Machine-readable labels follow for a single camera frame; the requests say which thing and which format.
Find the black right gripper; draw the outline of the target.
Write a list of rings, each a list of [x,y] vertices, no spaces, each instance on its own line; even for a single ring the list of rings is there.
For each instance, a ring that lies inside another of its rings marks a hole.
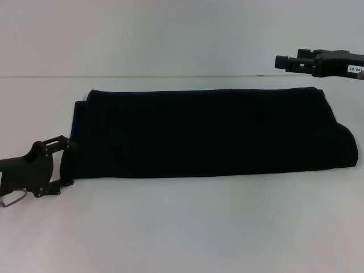
[[[349,51],[328,51],[316,55],[316,52],[310,49],[298,49],[297,56],[315,58],[313,60],[277,55],[275,68],[290,73],[312,73],[313,77],[363,80],[363,55]]]

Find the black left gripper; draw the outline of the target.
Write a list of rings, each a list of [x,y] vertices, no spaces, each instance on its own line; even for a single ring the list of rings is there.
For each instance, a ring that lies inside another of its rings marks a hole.
[[[1,160],[1,196],[15,190],[26,189],[36,198],[58,196],[61,190],[74,184],[74,180],[60,177],[51,181],[54,162],[53,154],[62,151],[60,170],[68,168],[78,145],[69,138],[60,135],[43,142],[35,142],[24,156]]]

